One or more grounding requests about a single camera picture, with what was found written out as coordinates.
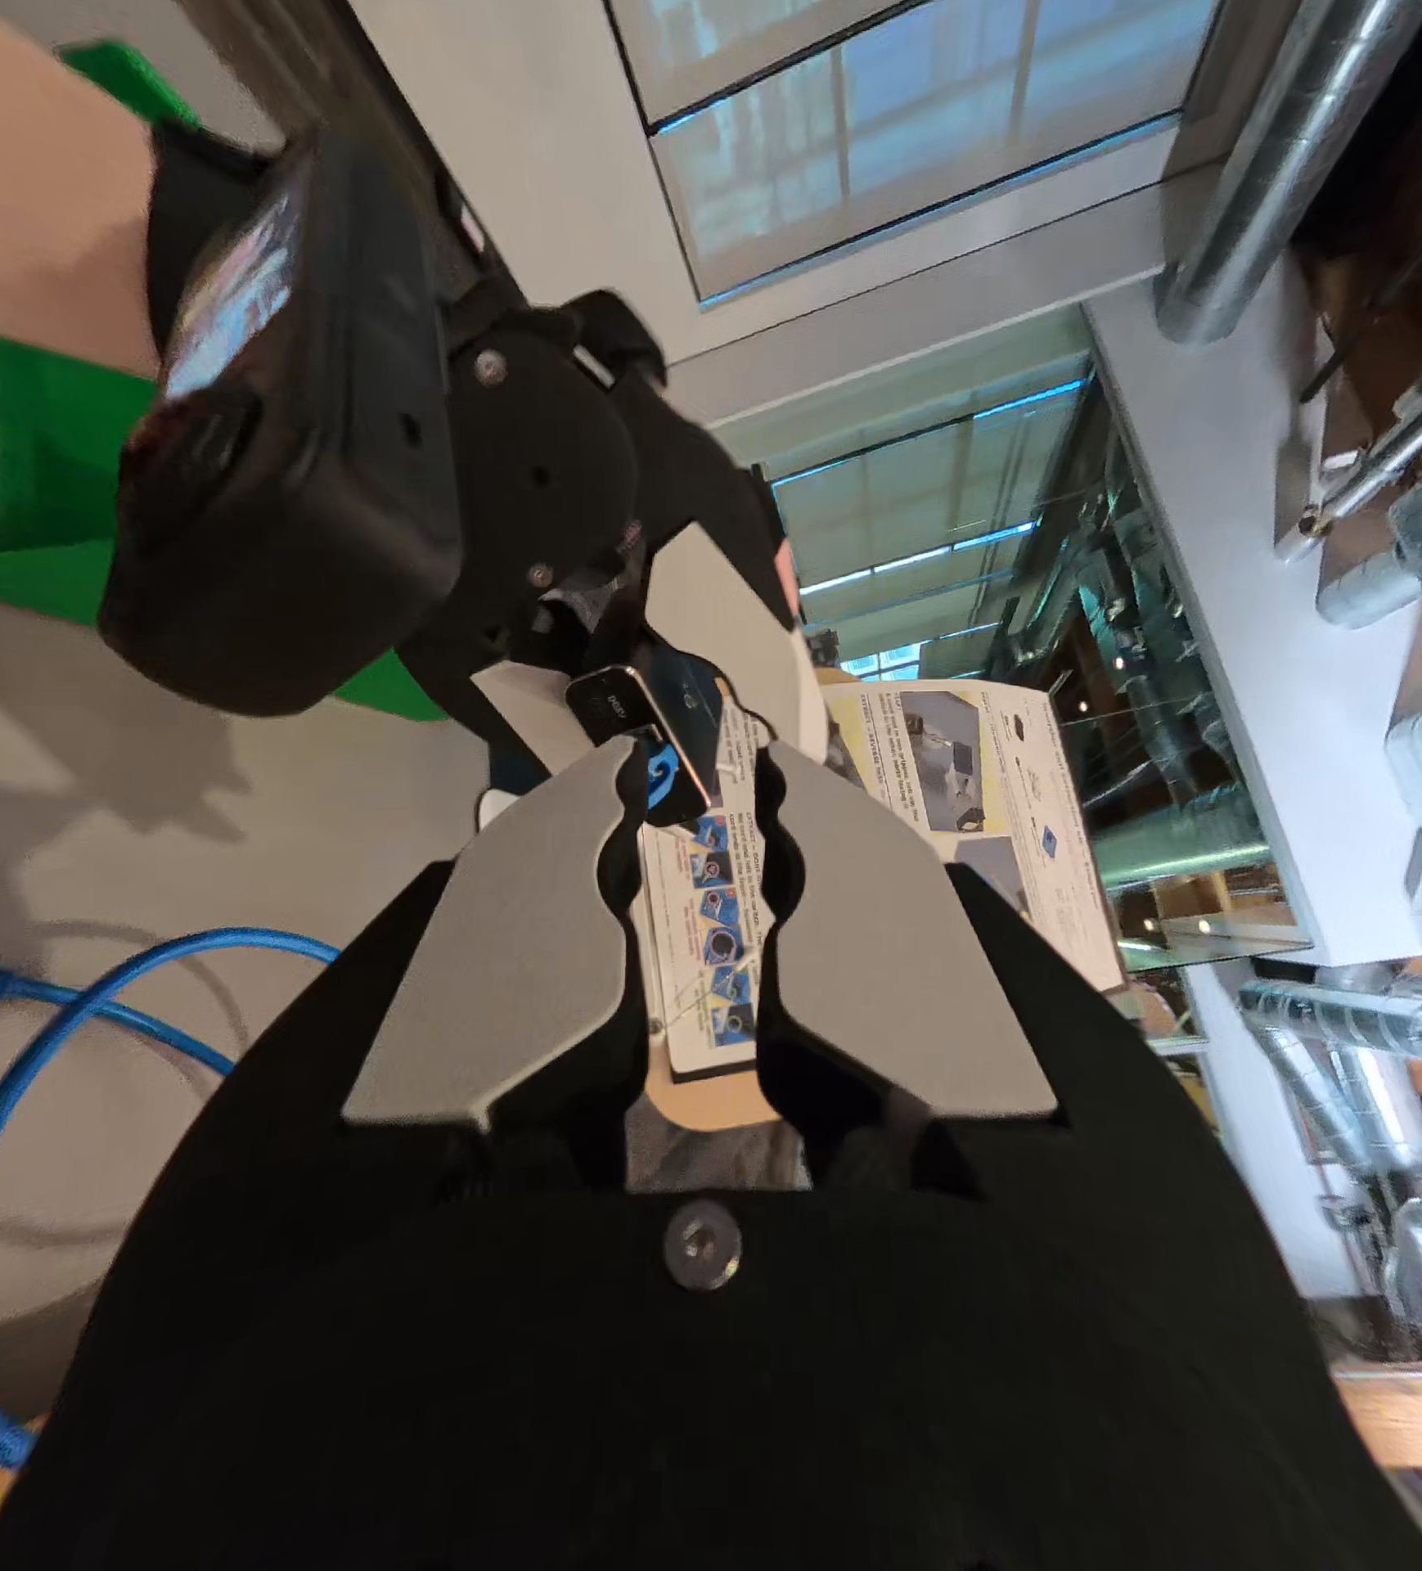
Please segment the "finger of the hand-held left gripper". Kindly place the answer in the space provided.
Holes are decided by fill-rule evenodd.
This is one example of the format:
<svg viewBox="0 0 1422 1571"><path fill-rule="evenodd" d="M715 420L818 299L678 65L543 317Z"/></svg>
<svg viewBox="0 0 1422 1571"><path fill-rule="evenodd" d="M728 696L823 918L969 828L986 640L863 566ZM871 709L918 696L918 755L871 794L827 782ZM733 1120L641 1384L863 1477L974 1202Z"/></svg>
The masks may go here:
<svg viewBox="0 0 1422 1571"><path fill-rule="evenodd" d="M568 676L527 663L489 663L469 679L542 768L543 784L614 784L620 745L599 746L586 735L566 701Z"/></svg>
<svg viewBox="0 0 1422 1571"><path fill-rule="evenodd" d="M817 750L817 678L800 630L781 625L699 522L651 556L643 617L661 642L709 665L771 740Z"/></svg>

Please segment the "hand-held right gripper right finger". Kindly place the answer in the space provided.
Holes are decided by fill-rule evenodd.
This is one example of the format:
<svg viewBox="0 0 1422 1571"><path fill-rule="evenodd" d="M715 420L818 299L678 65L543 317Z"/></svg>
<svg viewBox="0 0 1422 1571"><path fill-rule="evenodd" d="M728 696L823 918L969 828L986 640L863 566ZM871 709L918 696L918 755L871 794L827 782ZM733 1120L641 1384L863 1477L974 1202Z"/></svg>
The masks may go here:
<svg viewBox="0 0 1422 1571"><path fill-rule="evenodd" d="M784 742L756 763L759 1090L810 1185L910 1189L951 1133L1035 1122L1058 1095L928 845Z"/></svg>

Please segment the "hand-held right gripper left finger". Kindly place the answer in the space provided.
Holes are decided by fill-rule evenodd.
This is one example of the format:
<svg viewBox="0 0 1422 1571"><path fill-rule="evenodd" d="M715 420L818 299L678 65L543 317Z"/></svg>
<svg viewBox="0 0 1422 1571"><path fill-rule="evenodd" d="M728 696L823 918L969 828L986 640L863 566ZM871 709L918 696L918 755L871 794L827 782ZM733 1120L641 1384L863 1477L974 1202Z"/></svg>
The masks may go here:
<svg viewBox="0 0 1422 1571"><path fill-rule="evenodd" d="M556 1145L620 1189L648 1020L630 905L645 740L609 740L456 858L342 1107L355 1128Z"/></svg>

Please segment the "black ethernet splitter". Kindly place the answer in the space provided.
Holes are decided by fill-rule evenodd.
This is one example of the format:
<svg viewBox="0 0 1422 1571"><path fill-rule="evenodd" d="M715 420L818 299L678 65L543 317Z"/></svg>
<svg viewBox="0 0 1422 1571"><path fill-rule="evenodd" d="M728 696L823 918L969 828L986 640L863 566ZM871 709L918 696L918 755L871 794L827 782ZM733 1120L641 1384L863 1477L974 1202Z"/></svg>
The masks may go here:
<svg viewBox="0 0 1422 1571"><path fill-rule="evenodd" d="M569 679L563 699L596 745L637 735L650 756L671 751L671 764L648 768L646 823L681 827L718 804L722 694L709 665L646 642Z"/></svg>

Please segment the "green plastic bin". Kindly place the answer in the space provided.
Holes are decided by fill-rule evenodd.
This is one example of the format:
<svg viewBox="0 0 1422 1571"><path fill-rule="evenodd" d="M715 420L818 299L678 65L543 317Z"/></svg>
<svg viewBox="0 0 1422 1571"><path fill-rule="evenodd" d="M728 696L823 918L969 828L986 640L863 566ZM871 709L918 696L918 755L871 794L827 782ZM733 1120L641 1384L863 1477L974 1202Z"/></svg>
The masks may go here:
<svg viewBox="0 0 1422 1571"><path fill-rule="evenodd" d="M148 127L201 127L132 49L42 50ZM155 371L166 343L155 348ZM0 602L93 624L111 563L119 452L153 378L0 339Z"/></svg>

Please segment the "person's left forearm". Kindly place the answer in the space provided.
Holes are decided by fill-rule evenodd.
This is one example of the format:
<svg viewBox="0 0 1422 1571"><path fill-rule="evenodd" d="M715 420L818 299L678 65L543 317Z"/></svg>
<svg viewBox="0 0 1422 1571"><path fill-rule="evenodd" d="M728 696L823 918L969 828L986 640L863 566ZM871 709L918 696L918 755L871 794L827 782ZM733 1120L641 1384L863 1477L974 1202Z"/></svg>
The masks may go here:
<svg viewBox="0 0 1422 1571"><path fill-rule="evenodd" d="M0 339L152 378L150 127L0 19Z"/></svg>

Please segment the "instruction sign board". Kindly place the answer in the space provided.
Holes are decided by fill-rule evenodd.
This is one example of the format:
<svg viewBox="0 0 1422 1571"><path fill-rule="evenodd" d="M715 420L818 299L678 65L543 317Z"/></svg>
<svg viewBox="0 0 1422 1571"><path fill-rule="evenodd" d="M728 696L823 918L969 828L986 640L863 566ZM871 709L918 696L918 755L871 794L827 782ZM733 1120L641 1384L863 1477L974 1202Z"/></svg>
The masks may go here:
<svg viewBox="0 0 1422 1571"><path fill-rule="evenodd" d="M1004 897L1097 992L1125 974L1048 697L1010 684L823 678L825 766L936 855ZM635 904L646 973L646 1097L694 1131L773 1122L756 1076L759 892L756 761L764 730L720 717L717 805L640 835Z"/></svg>

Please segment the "black smartwatch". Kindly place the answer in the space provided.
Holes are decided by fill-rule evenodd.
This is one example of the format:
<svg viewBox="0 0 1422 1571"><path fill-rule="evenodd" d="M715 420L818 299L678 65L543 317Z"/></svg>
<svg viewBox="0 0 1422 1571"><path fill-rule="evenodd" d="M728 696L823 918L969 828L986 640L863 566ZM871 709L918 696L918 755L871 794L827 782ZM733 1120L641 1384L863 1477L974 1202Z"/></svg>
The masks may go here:
<svg viewBox="0 0 1422 1571"><path fill-rule="evenodd" d="M145 298L161 348L206 247L250 216L275 157L173 119L150 126L150 152Z"/></svg>

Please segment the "large paned window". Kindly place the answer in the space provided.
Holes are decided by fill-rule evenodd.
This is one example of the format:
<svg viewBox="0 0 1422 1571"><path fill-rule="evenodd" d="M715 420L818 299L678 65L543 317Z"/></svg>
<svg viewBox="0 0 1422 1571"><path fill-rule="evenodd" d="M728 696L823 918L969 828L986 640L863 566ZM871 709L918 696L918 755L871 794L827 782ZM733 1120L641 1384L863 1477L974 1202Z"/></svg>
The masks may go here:
<svg viewBox="0 0 1422 1571"><path fill-rule="evenodd" d="M646 144L710 304L1171 126L1208 1L614 1Z"/></svg>

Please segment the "silver round duct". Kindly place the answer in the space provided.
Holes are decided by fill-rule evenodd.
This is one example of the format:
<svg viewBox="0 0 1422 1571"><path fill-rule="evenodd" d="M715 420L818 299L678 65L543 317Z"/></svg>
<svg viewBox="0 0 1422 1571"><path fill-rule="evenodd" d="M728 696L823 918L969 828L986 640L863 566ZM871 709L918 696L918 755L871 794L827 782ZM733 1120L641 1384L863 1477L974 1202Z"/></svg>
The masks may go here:
<svg viewBox="0 0 1422 1571"><path fill-rule="evenodd" d="M1225 339L1422 29L1422 1L1305 1L1154 298L1177 345Z"/></svg>

